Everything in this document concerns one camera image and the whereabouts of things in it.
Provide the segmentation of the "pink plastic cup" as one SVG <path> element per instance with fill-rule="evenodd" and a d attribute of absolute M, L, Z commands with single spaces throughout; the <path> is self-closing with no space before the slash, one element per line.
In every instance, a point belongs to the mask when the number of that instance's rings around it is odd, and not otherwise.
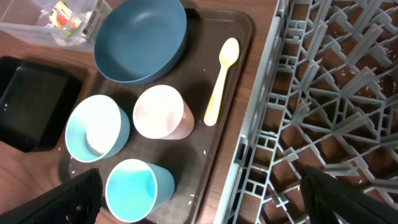
<path fill-rule="evenodd" d="M 144 91 L 134 105 L 132 119 L 137 131 L 149 139 L 184 139 L 195 125 L 187 103 L 169 85 L 156 85 Z"/>

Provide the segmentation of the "light blue bowl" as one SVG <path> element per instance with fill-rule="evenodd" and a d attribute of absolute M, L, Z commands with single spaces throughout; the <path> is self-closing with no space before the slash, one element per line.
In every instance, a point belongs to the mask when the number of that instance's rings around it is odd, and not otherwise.
<path fill-rule="evenodd" d="M 79 103 L 70 115 L 65 143 L 72 158 L 91 163 L 121 151 L 130 131 L 126 112 L 112 98 L 93 95 Z"/>

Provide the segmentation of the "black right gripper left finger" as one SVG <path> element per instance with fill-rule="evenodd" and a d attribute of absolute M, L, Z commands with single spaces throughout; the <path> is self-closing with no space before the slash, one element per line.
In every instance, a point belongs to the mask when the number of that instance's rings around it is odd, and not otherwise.
<path fill-rule="evenodd" d="M 100 212 L 102 193 L 99 169 L 90 169 L 1 214 L 1 223 L 94 223 Z"/>

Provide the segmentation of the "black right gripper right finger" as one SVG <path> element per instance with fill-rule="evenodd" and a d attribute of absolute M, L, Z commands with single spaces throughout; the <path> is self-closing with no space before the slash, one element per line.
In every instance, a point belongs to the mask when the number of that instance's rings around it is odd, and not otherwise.
<path fill-rule="evenodd" d="M 338 217 L 355 224 L 397 223 L 396 209 L 312 166 L 303 167 L 300 188 L 312 224 L 338 223 Z"/>

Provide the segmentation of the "green yellow snack wrapper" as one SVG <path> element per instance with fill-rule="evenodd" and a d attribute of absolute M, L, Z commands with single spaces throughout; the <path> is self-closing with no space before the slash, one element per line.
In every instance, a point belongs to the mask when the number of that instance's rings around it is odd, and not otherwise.
<path fill-rule="evenodd" d="M 53 7 L 49 20 L 52 25 L 60 29 L 75 29 L 81 24 L 81 20 L 72 16 L 72 11 L 63 1 L 59 1 Z"/>

